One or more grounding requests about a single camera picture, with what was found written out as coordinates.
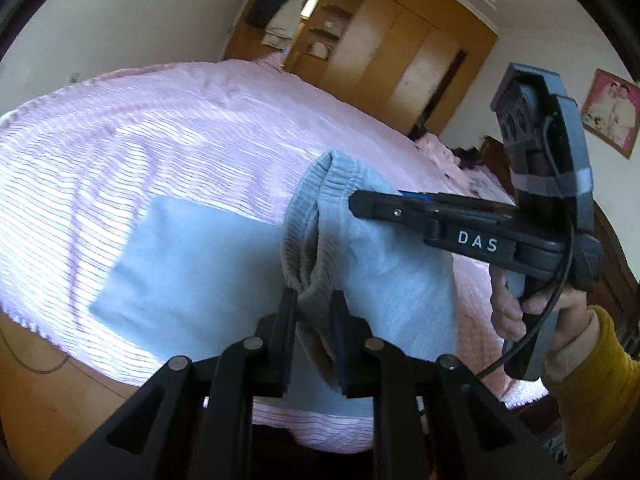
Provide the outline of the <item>yellow sleeve right forearm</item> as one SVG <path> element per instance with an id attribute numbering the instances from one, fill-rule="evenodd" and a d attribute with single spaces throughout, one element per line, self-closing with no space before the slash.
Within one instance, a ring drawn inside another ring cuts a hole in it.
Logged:
<path id="1" fill-rule="evenodd" d="M 559 403 L 575 479 L 588 479 L 623 435 L 639 402 L 639 363 L 616 338 L 604 309 L 588 309 L 585 330 L 544 362 L 542 382 Z"/>

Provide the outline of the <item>person's right hand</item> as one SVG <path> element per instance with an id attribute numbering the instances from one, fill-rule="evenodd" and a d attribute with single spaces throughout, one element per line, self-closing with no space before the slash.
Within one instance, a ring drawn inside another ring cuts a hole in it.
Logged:
<path id="1" fill-rule="evenodd" d="M 523 316 L 541 315 L 553 289 L 526 300 L 518 300 L 506 288 L 506 272 L 498 266 L 489 267 L 491 279 L 491 323 L 503 339 L 520 341 L 526 334 Z M 544 378 L 559 384 L 588 358 L 600 337 L 600 322 L 587 306 L 587 294 L 566 285 L 556 300 L 554 312 L 559 313 L 555 331 L 544 361 Z"/>

